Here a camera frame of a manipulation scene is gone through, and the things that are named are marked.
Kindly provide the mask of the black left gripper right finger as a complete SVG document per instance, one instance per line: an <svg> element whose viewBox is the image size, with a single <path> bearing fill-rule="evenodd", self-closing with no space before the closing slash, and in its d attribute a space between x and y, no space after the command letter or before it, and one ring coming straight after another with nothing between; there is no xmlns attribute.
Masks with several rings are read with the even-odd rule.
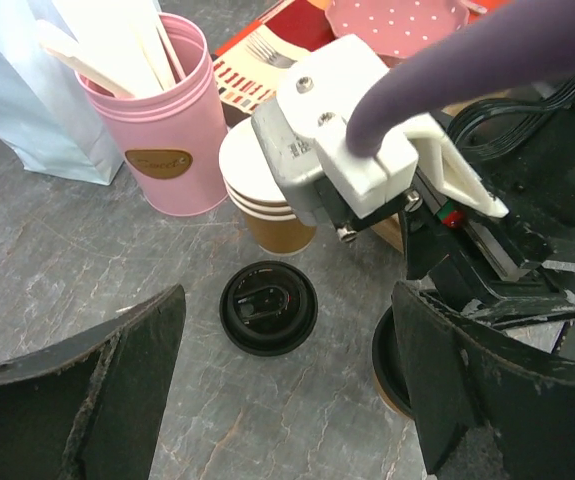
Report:
<svg viewBox="0 0 575 480"><path fill-rule="evenodd" d="M425 469L439 479L575 479L575 361L392 292Z"/></svg>

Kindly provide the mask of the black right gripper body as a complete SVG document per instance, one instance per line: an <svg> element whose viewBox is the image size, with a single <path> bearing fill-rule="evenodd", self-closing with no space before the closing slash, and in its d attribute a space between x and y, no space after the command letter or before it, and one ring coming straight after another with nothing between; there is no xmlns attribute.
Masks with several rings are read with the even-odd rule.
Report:
<svg viewBox="0 0 575 480"><path fill-rule="evenodd" d="M407 278L429 278L429 300L497 330L575 320L575 273L515 264L496 226L449 202L402 213Z"/></svg>

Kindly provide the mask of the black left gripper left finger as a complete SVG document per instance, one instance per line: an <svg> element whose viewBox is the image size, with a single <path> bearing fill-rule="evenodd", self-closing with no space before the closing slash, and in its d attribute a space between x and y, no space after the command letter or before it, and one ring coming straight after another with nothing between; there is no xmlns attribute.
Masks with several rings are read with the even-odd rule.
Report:
<svg viewBox="0 0 575 480"><path fill-rule="evenodd" d="M186 315L174 285L0 363L0 479L146 479Z"/></svg>

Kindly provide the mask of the pink polka dot plate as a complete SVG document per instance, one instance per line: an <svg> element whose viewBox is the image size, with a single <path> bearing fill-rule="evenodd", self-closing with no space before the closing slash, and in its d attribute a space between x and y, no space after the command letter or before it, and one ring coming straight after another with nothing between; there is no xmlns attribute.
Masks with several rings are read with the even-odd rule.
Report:
<svg viewBox="0 0 575 480"><path fill-rule="evenodd" d="M450 0L337 0L325 17L335 36L354 34L395 65L465 27L469 10Z"/></svg>

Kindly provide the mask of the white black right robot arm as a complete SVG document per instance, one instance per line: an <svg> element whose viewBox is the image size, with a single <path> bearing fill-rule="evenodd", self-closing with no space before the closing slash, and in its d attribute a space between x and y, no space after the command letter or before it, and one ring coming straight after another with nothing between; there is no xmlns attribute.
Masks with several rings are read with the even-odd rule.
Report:
<svg viewBox="0 0 575 480"><path fill-rule="evenodd" d="M417 174L423 203L400 218L408 278L499 329L575 319L561 269L575 264L575 77L433 116L508 212L485 216Z"/></svg>

